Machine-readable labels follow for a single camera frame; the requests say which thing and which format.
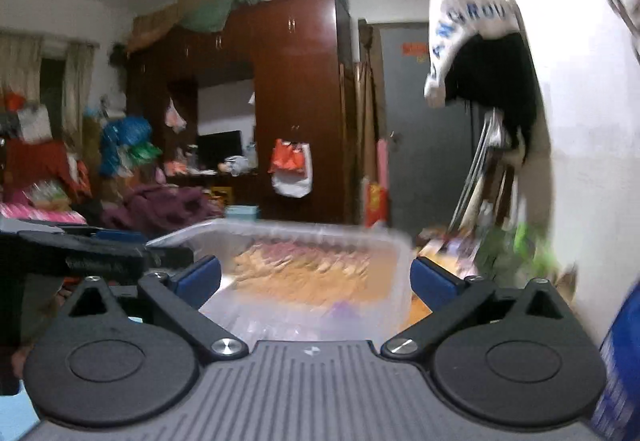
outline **red sticker on door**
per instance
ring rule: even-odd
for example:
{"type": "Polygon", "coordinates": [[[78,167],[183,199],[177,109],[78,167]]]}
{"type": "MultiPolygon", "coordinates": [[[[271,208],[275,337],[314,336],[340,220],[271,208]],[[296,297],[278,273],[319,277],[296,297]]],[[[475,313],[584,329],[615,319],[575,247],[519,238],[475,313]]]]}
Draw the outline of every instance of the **red sticker on door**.
{"type": "Polygon", "coordinates": [[[402,44],[402,56],[426,56],[429,47],[424,42],[404,42],[402,44]]]}

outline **brown wooden wardrobe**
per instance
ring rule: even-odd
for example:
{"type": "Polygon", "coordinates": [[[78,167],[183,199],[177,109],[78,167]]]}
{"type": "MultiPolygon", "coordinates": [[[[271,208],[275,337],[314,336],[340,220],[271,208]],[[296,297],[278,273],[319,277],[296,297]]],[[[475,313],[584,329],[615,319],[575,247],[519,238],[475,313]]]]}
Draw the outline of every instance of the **brown wooden wardrobe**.
{"type": "Polygon", "coordinates": [[[231,13],[220,33],[175,27],[149,49],[130,57],[127,111],[145,116],[152,140],[174,158],[176,146],[194,143],[198,88],[252,78],[258,175],[255,204],[262,218],[350,223],[354,218],[355,90],[350,16],[338,0],[272,0],[231,13]],[[164,125],[169,97],[187,129],[164,125]],[[268,173],[277,138],[308,142],[311,193],[276,194],[268,173]]]}

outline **plastic container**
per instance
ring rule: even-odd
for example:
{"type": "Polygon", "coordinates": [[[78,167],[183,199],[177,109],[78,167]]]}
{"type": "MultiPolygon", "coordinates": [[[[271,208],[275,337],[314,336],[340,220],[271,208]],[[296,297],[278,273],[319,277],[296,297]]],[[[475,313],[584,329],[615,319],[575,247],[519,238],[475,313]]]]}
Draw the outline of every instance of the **plastic container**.
{"type": "Polygon", "coordinates": [[[226,218],[240,218],[243,221],[256,221],[258,219],[258,206],[232,205],[225,208],[226,218]]]}
{"type": "Polygon", "coordinates": [[[409,237],[394,231],[219,218],[148,245],[189,246],[196,261],[215,255],[222,264],[222,285],[200,312],[251,348],[258,340],[371,340],[380,348],[402,329],[411,306],[409,270],[414,254],[409,237]],[[365,304],[344,302],[327,308],[260,298],[228,288],[234,258],[258,238],[367,249],[371,257],[367,288],[384,296],[365,304]]]}

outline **purple blanket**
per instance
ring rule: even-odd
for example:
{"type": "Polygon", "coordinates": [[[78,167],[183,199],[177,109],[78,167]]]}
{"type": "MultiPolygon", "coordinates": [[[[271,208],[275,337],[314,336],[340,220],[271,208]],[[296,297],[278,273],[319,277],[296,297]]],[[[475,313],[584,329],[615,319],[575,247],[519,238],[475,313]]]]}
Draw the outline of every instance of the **purple blanket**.
{"type": "Polygon", "coordinates": [[[139,231],[153,239],[222,216],[222,209],[209,201],[200,188],[142,185],[132,190],[121,206],[105,210],[102,221],[107,228],[139,231]]]}

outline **gray door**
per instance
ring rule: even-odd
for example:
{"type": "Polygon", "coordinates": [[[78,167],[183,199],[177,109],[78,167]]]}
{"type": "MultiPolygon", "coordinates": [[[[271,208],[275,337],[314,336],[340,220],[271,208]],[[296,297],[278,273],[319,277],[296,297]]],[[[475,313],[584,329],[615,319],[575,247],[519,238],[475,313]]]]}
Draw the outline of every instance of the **gray door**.
{"type": "Polygon", "coordinates": [[[381,28],[380,36],[389,134],[390,224],[415,236],[424,227],[447,226],[451,220],[471,166],[471,115],[462,102],[445,108],[427,106],[424,81],[429,57],[403,53],[403,44],[429,41],[426,24],[381,28]]]}

